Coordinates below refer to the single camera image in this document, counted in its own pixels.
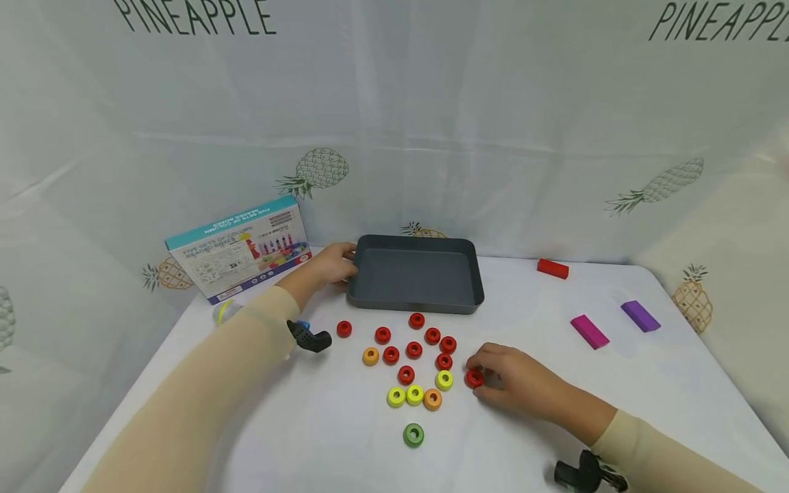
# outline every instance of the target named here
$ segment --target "red block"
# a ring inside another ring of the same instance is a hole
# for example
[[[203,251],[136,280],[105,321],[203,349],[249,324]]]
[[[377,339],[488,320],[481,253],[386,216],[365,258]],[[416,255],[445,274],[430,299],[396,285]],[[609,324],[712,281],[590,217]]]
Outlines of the red block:
[[[440,348],[442,353],[452,354],[458,348],[458,343],[451,335],[445,336],[441,339]]]
[[[424,332],[424,341],[429,345],[436,345],[441,340],[441,332],[435,327],[430,327]]]
[[[393,345],[390,345],[389,347],[383,350],[383,362],[388,364],[389,366],[397,363],[397,360],[399,359],[400,359],[400,351]]]
[[[439,372],[441,370],[450,371],[452,369],[452,357],[446,353],[441,353],[436,358],[436,368],[439,369]]]
[[[418,359],[420,356],[422,356],[422,344],[416,341],[409,342],[406,346],[406,354],[412,360]]]
[[[412,329],[421,329],[424,327],[424,315],[421,313],[412,313],[411,316],[408,317],[408,324]]]
[[[351,330],[350,322],[348,320],[343,320],[342,322],[337,324],[337,335],[341,338],[346,338],[350,335]]]
[[[468,385],[469,388],[476,389],[477,387],[484,385],[484,383],[484,375],[482,375],[482,372],[476,368],[472,368],[466,372],[466,385]]]
[[[411,385],[413,383],[413,368],[408,365],[400,367],[400,371],[397,372],[397,380],[402,385]]]
[[[570,268],[568,266],[546,259],[540,259],[540,261],[537,262],[537,270],[562,279],[567,279],[567,276],[570,275]]]
[[[376,330],[376,342],[384,345],[389,343],[389,339],[392,338],[392,333],[386,327],[378,327]]]

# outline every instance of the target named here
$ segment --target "green ring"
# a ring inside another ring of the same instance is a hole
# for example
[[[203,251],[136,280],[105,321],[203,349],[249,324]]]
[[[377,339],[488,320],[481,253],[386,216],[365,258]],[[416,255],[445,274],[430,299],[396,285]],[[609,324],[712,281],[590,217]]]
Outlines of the green ring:
[[[424,430],[416,423],[409,424],[406,426],[406,429],[402,431],[402,439],[406,442],[407,446],[415,449],[424,441]]]

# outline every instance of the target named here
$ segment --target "purple block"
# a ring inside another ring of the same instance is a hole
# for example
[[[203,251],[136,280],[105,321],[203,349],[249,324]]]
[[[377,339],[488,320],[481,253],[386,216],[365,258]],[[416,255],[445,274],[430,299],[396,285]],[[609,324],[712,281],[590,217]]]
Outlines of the purple block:
[[[572,319],[570,323],[575,327],[575,330],[578,331],[581,337],[592,346],[592,349],[599,349],[608,344],[608,338],[600,332],[600,329],[598,329],[586,315],[577,316]]]
[[[622,305],[622,310],[633,319],[642,332],[652,332],[660,328],[660,324],[651,316],[646,308],[641,306],[636,300],[628,301]]]

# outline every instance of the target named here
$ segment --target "black clamp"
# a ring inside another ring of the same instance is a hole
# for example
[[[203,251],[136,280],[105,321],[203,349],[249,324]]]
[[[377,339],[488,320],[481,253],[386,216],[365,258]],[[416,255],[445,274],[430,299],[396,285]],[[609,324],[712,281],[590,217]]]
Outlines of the black clamp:
[[[296,339],[296,344],[302,349],[313,353],[320,353],[331,345],[331,334],[326,331],[312,334],[302,322],[288,320],[290,334]]]
[[[602,481],[610,484],[614,490],[619,492],[627,491],[629,487],[624,476],[607,465],[601,464],[600,459],[589,450],[581,452],[577,469],[562,461],[556,462],[556,467],[553,469],[553,480],[559,486],[577,493],[594,493]]]

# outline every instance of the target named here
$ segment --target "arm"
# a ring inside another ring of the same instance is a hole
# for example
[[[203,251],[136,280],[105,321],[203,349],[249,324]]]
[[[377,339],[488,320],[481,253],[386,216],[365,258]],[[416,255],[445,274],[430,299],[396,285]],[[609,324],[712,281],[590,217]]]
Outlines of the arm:
[[[327,283],[356,274],[343,260],[354,249],[326,247],[202,341],[121,431],[83,492],[202,492],[225,423],[296,345],[286,321]]]
[[[759,492],[655,428],[577,387],[517,349],[485,343],[467,368],[496,372],[503,389],[478,387],[488,404],[564,428],[624,475],[633,491]]]

